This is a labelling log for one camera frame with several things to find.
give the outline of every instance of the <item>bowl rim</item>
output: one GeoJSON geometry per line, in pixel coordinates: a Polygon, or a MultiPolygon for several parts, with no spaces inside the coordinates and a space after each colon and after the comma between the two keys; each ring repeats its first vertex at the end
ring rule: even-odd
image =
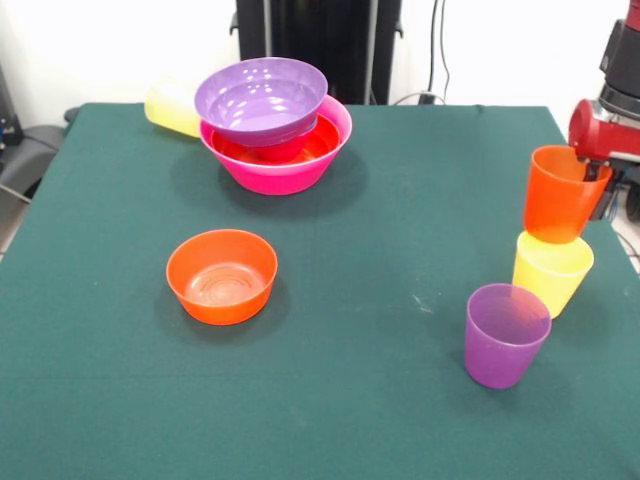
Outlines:
{"type": "Polygon", "coordinates": [[[327,92],[329,91],[329,82],[327,80],[327,77],[325,76],[324,73],[322,73],[322,71],[316,67],[315,65],[311,65],[308,62],[303,62],[302,60],[298,60],[297,58],[288,58],[288,57],[273,57],[273,56],[268,56],[268,57],[256,57],[256,58],[248,58],[246,60],[241,60],[240,62],[236,62],[236,63],[232,63],[231,65],[227,65],[224,68],[221,68],[217,71],[215,71],[214,73],[212,73],[211,75],[209,75],[208,77],[206,77],[198,86],[198,88],[196,89],[196,93],[194,95],[194,104],[195,104],[195,109],[196,112],[198,113],[198,116],[202,119],[205,120],[207,123],[209,123],[209,125],[211,125],[212,127],[215,127],[218,130],[224,130],[226,132],[232,132],[232,133],[238,133],[238,134],[246,134],[246,133],[271,133],[271,132],[277,132],[278,130],[281,130],[283,128],[286,128],[296,122],[299,122],[300,120],[302,120],[303,118],[305,118],[307,115],[313,113],[313,112],[317,112],[318,108],[320,107],[320,105],[322,105],[322,102],[324,101],[324,97],[327,95],[327,92]],[[307,67],[310,67],[311,70],[314,70],[317,74],[318,77],[322,79],[322,91],[324,92],[321,96],[320,96],[320,100],[318,102],[316,102],[313,106],[313,108],[310,108],[307,112],[305,112],[303,115],[300,115],[298,118],[296,118],[295,120],[292,120],[291,122],[285,123],[283,125],[278,125],[277,127],[271,127],[271,128],[267,128],[267,129],[260,129],[260,130],[236,130],[234,128],[229,128],[229,127],[221,127],[221,126],[215,126],[213,125],[213,123],[209,122],[209,119],[207,118],[207,116],[203,115],[203,112],[200,111],[200,109],[198,108],[198,97],[201,95],[201,90],[203,90],[205,88],[205,85],[216,75],[219,75],[223,72],[226,72],[228,70],[231,70],[232,68],[237,67],[238,65],[243,65],[243,64],[249,64],[252,62],[257,62],[257,61],[267,61],[267,62],[272,62],[272,61],[281,61],[281,60],[285,60],[286,62],[289,63],[298,63],[298,64],[303,64],[307,67]]]}
{"type": "Polygon", "coordinates": [[[173,291],[173,293],[175,294],[176,297],[178,297],[181,301],[190,303],[191,305],[197,305],[199,307],[212,308],[212,309],[226,309],[226,308],[231,308],[231,307],[237,307],[238,305],[242,305],[244,303],[251,302],[252,300],[254,300],[257,297],[259,297],[260,295],[262,295],[266,290],[268,290],[273,285],[273,283],[275,282],[277,274],[278,274],[278,254],[277,254],[275,248],[273,248],[273,246],[269,242],[267,242],[267,240],[265,240],[263,237],[261,237],[260,235],[258,235],[256,233],[253,233],[253,232],[249,232],[248,230],[242,230],[242,229],[239,229],[239,228],[218,228],[218,229],[214,229],[214,230],[207,230],[206,232],[201,232],[201,233],[198,233],[196,235],[193,235],[193,236],[187,238],[180,245],[178,245],[173,250],[173,252],[171,252],[171,255],[169,255],[169,260],[167,260],[167,266],[165,268],[165,276],[167,278],[167,283],[169,284],[169,288],[173,291]],[[247,236],[253,237],[254,239],[258,240],[260,243],[263,243],[264,245],[267,246],[268,250],[270,251],[271,255],[273,256],[273,260],[275,262],[275,268],[273,269],[273,273],[271,274],[269,279],[265,282],[264,288],[262,288],[258,293],[256,293],[255,295],[252,295],[251,297],[245,298],[244,300],[242,300],[240,302],[229,303],[227,305],[208,305],[206,303],[194,302],[193,300],[188,299],[181,292],[178,291],[178,289],[171,282],[171,277],[169,277],[169,266],[175,261],[174,257],[176,256],[176,254],[178,253],[178,251],[180,249],[182,249],[188,243],[192,242],[193,240],[195,240],[197,238],[204,237],[204,236],[211,235],[211,234],[230,233],[230,232],[242,233],[243,235],[247,235],[247,236]]]}
{"type": "Polygon", "coordinates": [[[257,168],[257,169],[268,169],[268,170],[277,170],[277,169],[291,169],[291,168],[298,168],[298,167],[302,167],[302,166],[308,166],[308,165],[313,165],[314,163],[319,163],[322,162],[323,160],[326,160],[326,158],[330,155],[333,154],[337,154],[337,152],[339,152],[340,150],[342,150],[342,147],[344,147],[344,145],[347,143],[347,141],[349,140],[349,138],[351,137],[351,133],[353,132],[353,119],[351,118],[351,114],[349,113],[349,110],[347,109],[347,107],[345,107],[341,102],[339,102],[338,100],[336,100],[335,98],[333,98],[331,95],[327,94],[325,95],[325,97],[322,99],[322,101],[327,101],[329,103],[334,103],[339,109],[341,109],[346,115],[345,115],[345,119],[347,121],[347,128],[346,128],[346,133],[345,135],[342,135],[342,132],[340,131],[339,127],[332,122],[329,118],[327,118],[326,115],[323,115],[325,118],[327,118],[327,120],[329,120],[331,123],[333,123],[333,125],[338,129],[338,132],[340,133],[340,143],[330,152],[325,153],[324,155],[322,155],[321,157],[317,157],[317,158],[312,158],[311,160],[307,160],[306,162],[300,162],[300,163],[294,163],[294,164],[287,164],[287,165],[259,165],[256,163],[251,163],[251,162],[243,162],[242,160],[237,160],[235,158],[231,158],[223,153],[221,153],[220,151],[216,150],[212,144],[209,144],[205,139],[204,139],[204,135],[202,132],[202,128],[203,126],[209,126],[211,127],[214,131],[218,130],[216,129],[216,127],[214,125],[211,125],[209,122],[207,122],[205,119],[201,118],[200,119],[200,140],[202,141],[202,143],[204,143],[204,145],[213,152],[213,154],[218,157],[222,157],[225,159],[225,161],[234,163],[236,165],[239,166],[247,166],[247,167],[251,167],[251,168],[257,168]]]}

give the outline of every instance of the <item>floor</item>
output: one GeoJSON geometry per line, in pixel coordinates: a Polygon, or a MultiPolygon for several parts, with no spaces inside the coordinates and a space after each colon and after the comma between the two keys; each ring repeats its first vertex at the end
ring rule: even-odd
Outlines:
{"type": "MultiPolygon", "coordinates": [[[[4,193],[0,192],[0,201],[4,193]]],[[[626,193],[623,191],[618,198],[618,210],[612,221],[613,229],[618,233],[622,247],[629,255],[629,261],[634,266],[638,274],[640,274],[640,225],[633,225],[627,220],[624,204],[626,193]]],[[[27,205],[17,205],[14,217],[11,221],[0,225],[0,261],[4,257],[4,253],[9,249],[11,241],[22,224],[22,220],[28,212],[27,205]]]]}

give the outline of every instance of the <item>white wall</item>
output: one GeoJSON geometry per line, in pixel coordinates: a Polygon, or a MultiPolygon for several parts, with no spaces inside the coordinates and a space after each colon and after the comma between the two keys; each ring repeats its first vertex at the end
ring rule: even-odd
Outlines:
{"type": "MultiPolygon", "coordinates": [[[[392,101],[428,83],[432,2],[403,3],[392,101]]],[[[627,7],[628,0],[448,0],[449,103],[548,105],[566,130],[576,102],[602,86],[602,52],[627,7]]],[[[71,106],[142,101],[161,75],[196,84],[236,61],[234,10],[234,0],[0,0],[0,63],[26,126],[61,123],[71,106]]],[[[440,68],[436,91],[443,81],[440,68]]]]}

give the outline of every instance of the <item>stacked bowls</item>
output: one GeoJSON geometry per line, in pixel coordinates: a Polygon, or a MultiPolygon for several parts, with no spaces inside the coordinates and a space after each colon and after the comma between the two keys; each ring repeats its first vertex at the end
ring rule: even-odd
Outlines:
{"type": "Polygon", "coordinates": [[[314,185],[351,135],[347,109],[317,68],[290,58],[245,60],[198,88],[200,136],[244,188],[289,195],[314,185]]]}

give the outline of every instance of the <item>orange cup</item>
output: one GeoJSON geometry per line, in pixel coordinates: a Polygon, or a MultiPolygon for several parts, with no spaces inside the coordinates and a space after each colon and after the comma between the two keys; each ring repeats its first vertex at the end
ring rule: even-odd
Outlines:
{"type": "Polygon", "coordinates": [[[597,178],[585,181],[586,170],[571,147],[533,152],[524,210],[529,234],[547,243],[569,243],[580,236],[612,174],[600,166],[597,178]]]}

